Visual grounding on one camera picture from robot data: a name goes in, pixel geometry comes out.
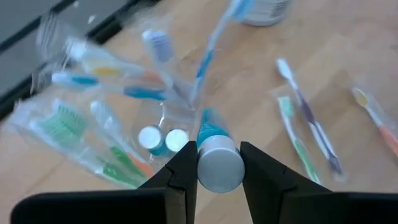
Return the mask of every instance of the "green toothbrush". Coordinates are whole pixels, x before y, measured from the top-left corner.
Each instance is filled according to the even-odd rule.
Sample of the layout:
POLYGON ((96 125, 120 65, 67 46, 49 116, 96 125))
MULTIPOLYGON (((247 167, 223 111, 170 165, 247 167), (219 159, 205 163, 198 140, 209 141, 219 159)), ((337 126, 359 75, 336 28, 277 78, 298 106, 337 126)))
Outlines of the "green toothbrush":
MULTIPOLYGON (((95 150, 83 143, 83 134, 88 129, 87 118, 74 107, 59 100, 54 101, 53 114, 31 121, 29 126, 39 138, 52 147, 62 149, 64 153, 76 155, 75 159, 84 158, 85 161, 81 163, 92 171, 98 173, 98 168, 93 168, 93 166, 100 164, 99 174, 103 177, 134 189, 142 184, 142 181, 130 177, 119 166, 101 158, 95 150)), ((135 173, 126 160, 128 156, 124 155, 122 150, 110 147, 110 151, 121 164, 135 173)))
POLYGON ((295 131, 293 130, 293 126, 290 122, 290 119, 294 116, 294 108, 293 108, 292 102, 290 101, 290 98, 288 96, 279 97, 278 103, 279 103, 280 113, 282 115, 282 120, 285 124, 287 134, 289 135, 289 138, 290 138, 299 158, 303 162, 303 165, 304 165, 305 171, 307 172, 307 175, 315 183, 321 184, 321 181, 317 176, 315 166, 313 165, 311 159, 309 158, 309 156, 307 154, 307 149, 305 148, 301 139, 299 139, 297 137, 297 135, 295 134, 295 131))

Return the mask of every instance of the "silver cap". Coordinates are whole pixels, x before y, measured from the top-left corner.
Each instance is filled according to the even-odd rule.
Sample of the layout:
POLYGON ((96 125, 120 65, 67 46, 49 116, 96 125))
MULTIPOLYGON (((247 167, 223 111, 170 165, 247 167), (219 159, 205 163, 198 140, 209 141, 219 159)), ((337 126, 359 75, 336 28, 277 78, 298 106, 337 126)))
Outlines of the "silver cap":
POLYGON ((227 136, 208 137, 199 148, 198 179, 208 190, 226 193, 243 181, 244 163, 227 136))

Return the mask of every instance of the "wooden surface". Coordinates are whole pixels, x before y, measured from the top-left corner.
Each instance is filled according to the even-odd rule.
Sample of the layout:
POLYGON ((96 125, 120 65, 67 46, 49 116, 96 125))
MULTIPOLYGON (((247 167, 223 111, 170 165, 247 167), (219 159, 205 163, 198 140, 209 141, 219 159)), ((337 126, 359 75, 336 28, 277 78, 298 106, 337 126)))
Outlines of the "wooden surface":
MULTIPOLYGON (((163 0, 156 7, 167 18, 186 78, 194 76, 206 38, 227 3, 163 0)), ((391 150, 348 88, 356 80, 375 94, 392 120, 398 119, 397 20, 396 0, 299 0, 276 26, 231 24, 208 74, 205 104, 219 109, 237 142, 249 141, 305 175, 275 100, 289 93, 275 70, 275 59, 285 57, 349 175, 345 183, 333 181, 308 129, 298 122, 324 184, 339 191, 396 192, 398 168, 391 150)), ((106 46, 148 64, 134 29, 106 46)), ((126 123, 131 122, 137 103, 123 99, 116 104, 126 123)), ((0 180, 1 223, 30 194, 115 188, 8 126, 0 135, 0 180)), ((217 195, 199 185, 196 223, 251 223, 242 187, 217 195)))

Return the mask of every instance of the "white cap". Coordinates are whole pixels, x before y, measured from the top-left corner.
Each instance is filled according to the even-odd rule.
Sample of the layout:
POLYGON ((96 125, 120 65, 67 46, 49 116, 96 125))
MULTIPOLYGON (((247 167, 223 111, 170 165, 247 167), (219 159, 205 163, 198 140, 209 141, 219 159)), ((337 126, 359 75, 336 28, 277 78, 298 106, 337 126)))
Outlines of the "white cap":
POLYGON ((189 142, 188 134, 182 129, 171 130, 167 134, 165 142, 170 151, 178 152, 189 142))
POLYGON ((229 137, 211 136, 200 145, 198 179, 206 189, 230 192, 241 184, 244 172, 241 155, 229 137))
POLYGON ((155 149, 162 142, 162 133, 155 126, 146 126, 139 132, 138 141, 146 149, 155 149))

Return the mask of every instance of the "orange toothbrush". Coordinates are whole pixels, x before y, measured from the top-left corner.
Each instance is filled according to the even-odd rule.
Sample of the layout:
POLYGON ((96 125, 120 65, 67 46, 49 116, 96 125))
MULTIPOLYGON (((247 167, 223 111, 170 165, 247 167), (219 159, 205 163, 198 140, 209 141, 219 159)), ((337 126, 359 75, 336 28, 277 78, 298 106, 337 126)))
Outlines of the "orange toothbrush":
POLYGON ((361 105, 366 111, 369 113, 370 117, 379 128, 381 136, 384 138, 385 142, 392 149, 394 154, 398 157, 398 140, 394 136, 394 134, 390 131, 390 129, 384 125, 380 117, 373 111, 373 109, 369 105, 369 100, 366 97, 365 93, 359 88, 353 88, 351 90, 355 97, 356 102, 361 105))

